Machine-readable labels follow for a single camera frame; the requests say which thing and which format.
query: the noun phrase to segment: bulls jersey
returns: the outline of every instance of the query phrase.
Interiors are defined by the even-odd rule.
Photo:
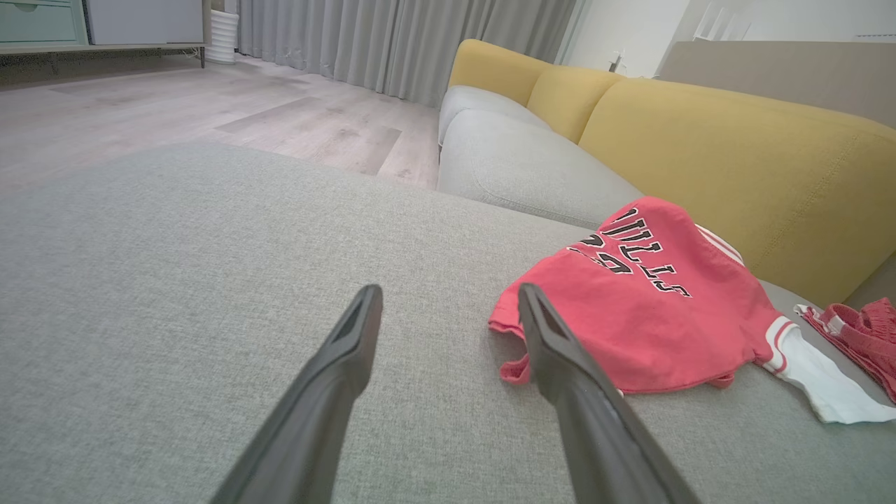
[[[875,403],[803,341],[733,247],[671,203],[639,199],[540,261],[501,295],[491,329],[524,337],[517,311],[524,282],[545,292],[625,393],[728,387],[737,368],[755,362],[799,384],[824,421],[896,418],[896,409]],[[529,356],[500,372],[527,382]]]

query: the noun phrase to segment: sofa seat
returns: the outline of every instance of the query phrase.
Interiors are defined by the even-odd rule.
[[[373,374],[332,502],[572,503],[556,413],[498,368],[501,292],[591,233],[220,144],[139,152],[0,198],[0,502],[208,502],[359,287]],[[883,392],[765,284],[859,385]],[[625,399],[697,496],[892,501],[896,422],[824,425],[754,365]]]
[[[439,145],[442,145],[448,125],[463,110],[488,110],[547,131],[551,130],[551,126],[529,109],[505,96],[471,86],[452,86],[445,93],[442,109],[439,111]]]
[[[452,121],[437,189],[590,230],[643,196],[562,136],[483,110]]]

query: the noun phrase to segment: yellow backrest cushion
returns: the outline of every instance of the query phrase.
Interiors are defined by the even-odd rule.
[[[626,79],[582,149],[644,194],[682,205],[753,273],[821,306],[896,249],[896,131],[848,114]]]
[[[457,48],[448,87],[473,86],[502,94],[523,107],[550,63],[482,40],[466,39]]]
[[[603,70],[554,65],[535,82],[527,107],[555,132],[578,143],[600,97],[624,78]]]

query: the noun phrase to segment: wooden floor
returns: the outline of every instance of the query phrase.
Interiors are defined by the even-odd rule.
[[[31,64],[30,74],[0,69],[0,197],[186,142],[244,145],[435,187],[438,113],[429,107],[239,55],[235,65],[204,70],[187,56],[92,65],[96,72],[60,62],[55,80],[33,77],[47,64]]]

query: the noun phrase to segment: red knit clothing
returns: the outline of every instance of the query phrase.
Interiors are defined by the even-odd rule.
[[[860,311],[832,304],[824,312],[797,305],[806,321],[864,369],[896,403],[896,308],[883,298]]]
[[[745,362],[772,358],[765,334],[781,317],[730,245],[652,197],[540,261],[502,294],[489,327],[523,337],[523,282],[545,292],[626,393],[727,387]],[[525,383],[529,372],[527,355],[503,365],[501,377]]]

